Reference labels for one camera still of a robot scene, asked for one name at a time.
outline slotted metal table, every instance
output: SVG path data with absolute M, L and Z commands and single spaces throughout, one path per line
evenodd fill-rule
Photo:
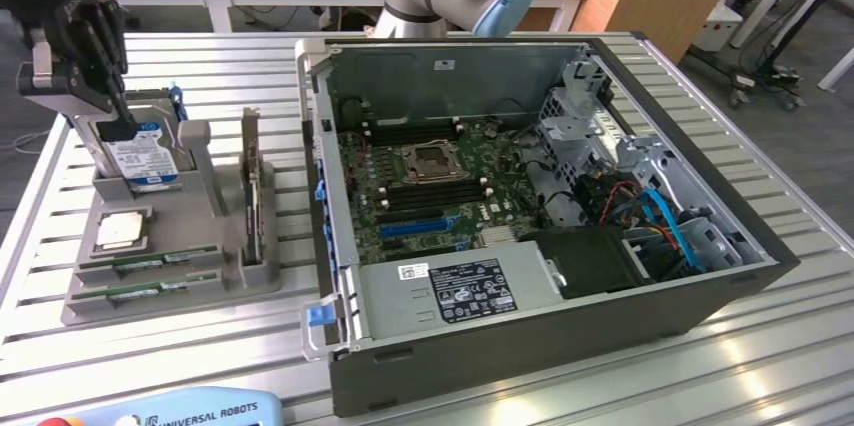
M 128 88 L 181 86 L 189 117 L 210 121 L 214 162 L 236 162 L 241 110 L 260 109 L 284 258 L 273 294 L 172 316 L 62 326 L 93 166 L 56 121 L 0 249 L 0 423 L 202 384 L 272 391 L 288 424 L 854 421 L 851 239 L 651 44 L 621 33 L 600 38 L 800 266 L 684 336 L 356 418 L 332 416 L 327 366 L 303 359 L 299 336 L 300 304 L 317 295 L 293 63 L 305 36 L 136 34 L 126 41 Z M 648 128 L 619 90 L 613 101 L 631 126 Z

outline blue cable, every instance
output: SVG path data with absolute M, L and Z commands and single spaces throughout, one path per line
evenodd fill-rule
M 702 264 L 699 264 L 696 256 L 694 255 L 694 250 L 691 249 L 691 245 L 688 244 L 688 242 L 684 240 L 684 237 L 682 236 L 682 231 L 679 231 L 679 225 L 676 224 L 676 220 L 672 217 L 672 214 L 669 212 L 669 206 L 667 206 L 667 201 L 664 201 L 664 198 L 661 198 L 661 195 L 653 189 L 647 188 L 643 190 L 643 192 L 648 194 L 649 198 L 652 198 L 652 201 L 655 201 L 655 204 L 657 205 L 657 209 L 661 210 L 661 214 L 664 215 L 664 220 L 667 221 L 667 225 L 669 226 L 669 232 L 672 233 L 672 237 L 676 239 L 676 243 L 679 243 L 679 247 L 684 252 L 684 259 L 688 262 L 688 266 L 691 266 L 691 268 L 696 269 L 699 272 L 704 273 L 706 268 L 703 267 Z M 652 215 L 652 211 L 651 210 L 647 211 L 647 209 L 648 209 L 648 206 L 644 206 L 643 212 L 647 214 L 647 217 L 648 217 Z
M 649 206 L 644 204 L 643 206 L 640 206 L 640 209 L 643 209 L 645 219 L 649 221 L 649 223 L 655 224 L 655 215 L 652 214 L 652 208 L 649 208 Z

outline blue hard drive label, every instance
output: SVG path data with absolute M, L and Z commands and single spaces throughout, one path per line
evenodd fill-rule
M 433 268 L 429 282 L 445 323 L 517 309 L 497 259 Z
M 152 189 L 177 179 L 172 153 L 158 143 L 161 137 L 160 125 L 149 121 L 138 123 L 132 140 L 106 143 L 121 176 L 133 184 L 149 186 Z

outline blue latch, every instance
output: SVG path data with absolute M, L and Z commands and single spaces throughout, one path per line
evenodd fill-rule
M 325 184 L 323 180 L 317 183 L 317 187 L 315 188 L 315 201 L 323 201 L 325 199 Z
M 308 308 L 308 326 L 325 326 L 335 323 L 335 307 L 331 304 Z
M 184 108 L 184 92 L 177 87 L 174 81 L 169 86 L 169 99 L 172 100 L 172 107 L 174 108 L 174 115 L 178 121 L 186 121 L 186 109 Z

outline cpu socket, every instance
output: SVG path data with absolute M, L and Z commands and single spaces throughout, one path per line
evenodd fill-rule
M 400 157 L 405 163 L 405 183 L 439 183 L 469 176 L 456 156 L 456 148 L 447 140 L 404 146 Z

